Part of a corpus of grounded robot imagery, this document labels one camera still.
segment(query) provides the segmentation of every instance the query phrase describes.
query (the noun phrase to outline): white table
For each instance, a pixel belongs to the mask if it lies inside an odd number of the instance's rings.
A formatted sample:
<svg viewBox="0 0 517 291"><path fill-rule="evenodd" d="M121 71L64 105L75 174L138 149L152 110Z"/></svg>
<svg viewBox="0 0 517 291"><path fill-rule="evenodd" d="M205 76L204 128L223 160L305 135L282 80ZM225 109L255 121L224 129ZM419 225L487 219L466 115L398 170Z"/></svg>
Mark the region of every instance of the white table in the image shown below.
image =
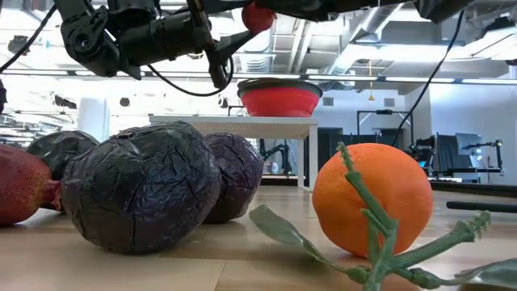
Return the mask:
<svg viewBox="0 0 517 291"><path fill-rule="evenodd" d="M298 187L312 191L317 176L317 121L298 117L151 116L151 124L178 120L192 124L201 134L234 133L248 138L297 139ZM309 188L304 186L304 139L309 136Z"/></svg>

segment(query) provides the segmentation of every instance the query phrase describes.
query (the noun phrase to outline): computer monitor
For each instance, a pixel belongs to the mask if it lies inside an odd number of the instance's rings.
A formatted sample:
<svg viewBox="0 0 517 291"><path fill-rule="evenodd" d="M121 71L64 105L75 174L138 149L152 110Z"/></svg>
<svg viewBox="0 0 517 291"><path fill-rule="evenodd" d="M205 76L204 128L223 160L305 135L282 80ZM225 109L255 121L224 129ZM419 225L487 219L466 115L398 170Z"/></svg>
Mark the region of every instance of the computer monitor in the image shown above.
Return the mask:
<svg viewBox="0 0 517 291"><path fill-rule="evenodd" d="M479 134L457 133L458 155L481 155L481 149L475 145L482 143Z"/></svg>

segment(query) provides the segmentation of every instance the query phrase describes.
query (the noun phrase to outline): red fruit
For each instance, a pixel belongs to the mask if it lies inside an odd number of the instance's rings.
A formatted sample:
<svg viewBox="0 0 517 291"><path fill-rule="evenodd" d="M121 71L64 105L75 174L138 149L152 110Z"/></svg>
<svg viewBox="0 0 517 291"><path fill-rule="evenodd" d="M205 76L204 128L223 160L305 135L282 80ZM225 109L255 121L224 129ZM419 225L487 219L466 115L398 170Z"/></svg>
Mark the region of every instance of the red fruit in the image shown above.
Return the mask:
<svg viewBox="0 0 517 291"><path fill-rule="evenodd" d="M271 28L273 21L275 21L276 14L269 9L258 8L253 2L242 9L241 17L242 22L250 32L259 34Z"/></svg>
<svg viewBox="0 0 517 291"><path fill-rule="evenodd" d="M61 209L61 182L39 158L0 145L0 226L27 220L44 202Z"/></svg>

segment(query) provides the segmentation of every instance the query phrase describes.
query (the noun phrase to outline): green plastic leaf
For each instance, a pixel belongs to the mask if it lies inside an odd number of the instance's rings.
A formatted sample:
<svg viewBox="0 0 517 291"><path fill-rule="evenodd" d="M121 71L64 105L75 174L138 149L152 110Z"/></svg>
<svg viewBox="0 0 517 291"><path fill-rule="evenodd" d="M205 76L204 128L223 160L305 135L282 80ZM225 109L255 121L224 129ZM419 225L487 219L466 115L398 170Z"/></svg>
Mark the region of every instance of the green plastic leaf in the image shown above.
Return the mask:
<svg viewBox="0 0 517 291"><path fill-rule="evenodd" d="M299 247L317 261L327 264L340 272L349 272L349 270L325 258L306 237L300 234L291 222L276 215L266 205L260 205L256 209L251 210L250 219L263 234L276 242Z"/></svg>
<svg viewBox="0 0 517 291"><path fill-rule="evenodd" d="M517 259L507 259L465 270L456 274L455 277L455 280L465 284L483 284L517 289Z"/></svg>

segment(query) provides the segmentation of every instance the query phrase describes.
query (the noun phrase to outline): black cable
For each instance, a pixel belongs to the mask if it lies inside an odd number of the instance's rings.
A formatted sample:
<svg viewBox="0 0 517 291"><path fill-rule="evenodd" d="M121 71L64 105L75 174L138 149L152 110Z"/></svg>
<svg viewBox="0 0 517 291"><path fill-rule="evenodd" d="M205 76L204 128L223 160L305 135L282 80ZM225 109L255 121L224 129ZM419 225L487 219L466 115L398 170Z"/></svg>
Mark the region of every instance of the black cable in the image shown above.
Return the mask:
<svg viewBox="0 0 517 291"><path fill-rule="evenodd" d="M50 18L52 17L54 12L56 12L56 10L57 6L54 4L52 8L50 8L46 16L43 18L43 20L41 20L40 26L34 31L27 43L24 44L23 47L17 53L15 53L15 55L12 58L9 59L9 61L6 61L6 63L3 64L2 67L0 67L0 74L3 73L4 70L9 68L9 66L14 64L15 61L17 61L18 58L20 58L29 49L29 47L31 47L32 43L34 43L34 40L36 40L41 31L43 31L43 28L45 27L45 25L47 25L47 22L50 20Z"/></svg>
<svg viewBox="0 0 517 291"><path fill-rule="evenodd" d="M413 107L410 109L410 111L406 114L406 116L404 117L404 119L402 119L402 122L400 123L400 125L398 125L398 129L397 129L397 132L395 133L395 138L393 139L393 142L391 143L391 146L395 146L397 144L397 139L398 139L398 136L400 135L401 131L402 131L402 127L404 126L404 123L406 122L406 120L413 114L413 111L414 109L418 106L418 104L420 103L420 100L422 100L422 97L424 96L424 94L426 94L426 91L427 91L427 88L429 87L429 85L431 84L433 78L435 77L436 73L438 73L439 71L439 68L442 66L442 64L445 62L445 60L447 59L447 55L449 54L449 52L451 51L452 49L452 46L454 45L454 43L456 42L456 38L458 37L458 34L460 33L460 29L461 29L461 22L463 21L463 16L465 14L465 11L461 11L460 12L460 15L458 17L458 22L456 24L456 30L454 31L454 35L452 36L451 38L451 42L449 43L449 46L447 47L447 50L445 51L445 55L443 56L442 60L438 63L438 65L436 66L435 70L433 71L433 73L431 74L431 76L429 77L429 80L427 80L426 84L424 85L423 89L422 89L422 93L420 93L420 95L418 96L417 100L414 102L413 104Z"/></svg>
<svg viewBox="0 0 517 291"><path fill-rule="evenodd" d="M229 74L228 74L228 80L226 81L226 86L222 87L221 89L217 89L214 92L210 93L195 93L190 92L188 90L183 89L182 87L174 84L173 82L169 81L167 78L163 77L160 72L158 72L152 65L147 65L147 67L155 74L157 75L163 82L166 82L167 84L171 85L174 89L181 91L187 95L195 96L195 97L210 97L214 96L215 94L221 93L226 87L232 82L233 79L233 71L234 71L234 64L233 64L233 58L229 58Z"/></svg>

